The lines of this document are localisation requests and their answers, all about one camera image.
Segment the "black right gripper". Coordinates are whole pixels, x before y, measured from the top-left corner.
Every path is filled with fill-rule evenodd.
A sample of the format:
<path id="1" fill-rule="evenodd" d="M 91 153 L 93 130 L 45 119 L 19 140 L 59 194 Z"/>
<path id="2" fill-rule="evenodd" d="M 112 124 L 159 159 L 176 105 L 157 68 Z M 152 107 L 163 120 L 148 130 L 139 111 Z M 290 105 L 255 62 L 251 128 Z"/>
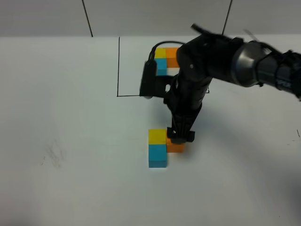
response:
<path id="1" fill-rule="evenodd" d="M 182 70 L 176 75 L 170 90 L 164 98 L 172 114 L 172 127 L 167 127 L 166 136 L 176 138 L 176 132 L 188 132 L 186 142 L 192 143 L 195 131 L 190 131 L 202 107 L 203 98 L 212 78 L 200 76 L 193 80 Z"/>

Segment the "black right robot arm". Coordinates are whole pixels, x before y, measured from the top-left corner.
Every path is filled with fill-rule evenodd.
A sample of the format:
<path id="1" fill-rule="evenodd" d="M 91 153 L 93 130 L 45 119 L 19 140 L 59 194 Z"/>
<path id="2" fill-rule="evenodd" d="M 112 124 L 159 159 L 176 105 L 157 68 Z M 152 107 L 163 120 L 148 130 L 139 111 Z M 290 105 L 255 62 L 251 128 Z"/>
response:
<path id="1" fill-rule="evenodd" d="M 301 96 L 299 53 L 281 53 L 267 43 L 229 38 L 195 24 L 192 28 L 199 32 L 199 36 L 177 50 L 180 70 L 164 100 L 172 114 L 167 136 L 173 143 L 194 140 L 191 127 L 212 79 L 246 88 L 267 84 L 296 97 Z"/>

